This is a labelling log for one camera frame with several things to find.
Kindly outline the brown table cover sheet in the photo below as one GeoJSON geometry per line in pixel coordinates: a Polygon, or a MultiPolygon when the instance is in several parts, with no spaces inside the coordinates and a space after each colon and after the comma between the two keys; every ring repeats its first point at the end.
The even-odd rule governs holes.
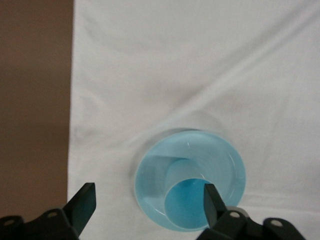
{"type": "Polygon", "coordinates": [[[0,0],[0,218],[67,201],[74,0],[0,0]]]}

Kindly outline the blue plastic cup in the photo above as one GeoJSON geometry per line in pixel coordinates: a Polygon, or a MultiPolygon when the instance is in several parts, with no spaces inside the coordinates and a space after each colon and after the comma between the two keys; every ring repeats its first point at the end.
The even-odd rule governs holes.
{"type": "Polygon", "coordinates": [[[184,232],[204,229],[208,225],[204,187],[213,183],[204,165],[192,159],[174,158],[165,172],[163,208],[169,223],[184,232]]]}

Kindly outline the blue round plate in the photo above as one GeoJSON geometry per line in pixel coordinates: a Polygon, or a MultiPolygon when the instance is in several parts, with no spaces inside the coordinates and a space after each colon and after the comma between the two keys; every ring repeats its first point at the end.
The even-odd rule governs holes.
{"type": "Polygon", "coordinates": [[[174,158],[195,160],[212,176],[223,202],[239,204],[246,186],[243,160],[225,139],[201,130],[181,130],[151,146],[135,173],[134,192],[141,210],[156,224],[173,231],[164,212],[165,174],[174,158]]]}

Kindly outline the white square cloth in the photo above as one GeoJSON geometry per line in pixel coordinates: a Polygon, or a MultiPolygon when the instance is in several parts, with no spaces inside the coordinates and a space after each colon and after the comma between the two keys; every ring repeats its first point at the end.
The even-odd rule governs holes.
{"type": "Polygon", "coordinates": [[[68,195],[81,240],[194,240],[138,207],[143,151],[182,128],[242,156],[239,206],[320,240],[320,0],[75,0],[68,195]]]}

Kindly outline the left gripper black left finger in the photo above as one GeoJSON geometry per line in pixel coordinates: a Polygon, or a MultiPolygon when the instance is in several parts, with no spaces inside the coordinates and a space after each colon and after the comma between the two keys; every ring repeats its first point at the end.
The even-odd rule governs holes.
{"type": "Polygon", "coordinates": [[[0,240],[80,240],[96,210],[96,187],[85,183],[62,208],[52,208],[25,222],[22,216],[0,218],[0,240]]]}

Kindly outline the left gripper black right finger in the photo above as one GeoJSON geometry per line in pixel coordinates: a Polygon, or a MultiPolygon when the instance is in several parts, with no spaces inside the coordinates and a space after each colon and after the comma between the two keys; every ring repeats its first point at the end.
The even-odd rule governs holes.
{"type": "Polygon", "coordinates": [[[204,185],[203,208],[208,228],[197,240],[304,240],[287,220],[269,217],[259,224],[244,209],[226,206],[211,183],[204,185]]]}

